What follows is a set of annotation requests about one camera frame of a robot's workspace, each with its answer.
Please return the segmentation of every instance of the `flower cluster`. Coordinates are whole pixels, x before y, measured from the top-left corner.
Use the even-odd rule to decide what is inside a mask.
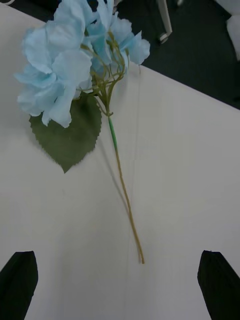
[[[67,128],[74,98],[96,90],[112,70],[125,73],[129,60],[141,64],[149,56],[150,44],[113,14],[113,2],[98,0],[93,12],[87,0],[62,0],[53,21],[27,31],[22,50],[28,64],[15,75],[25,84],[17,98],[22,110],[42,113],[46,126],[52,119]]]

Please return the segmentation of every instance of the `white table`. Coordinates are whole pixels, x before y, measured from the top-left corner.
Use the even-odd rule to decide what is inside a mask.
[[[222,252],[240,274],[240,112],[135,65],[115,90],[142,266],[106,120],[94,152],[63,174],[16,103],[21,40],[40,23],[0,5],[0,269],[34,250],[26,320],[209,320],[202,251]]]

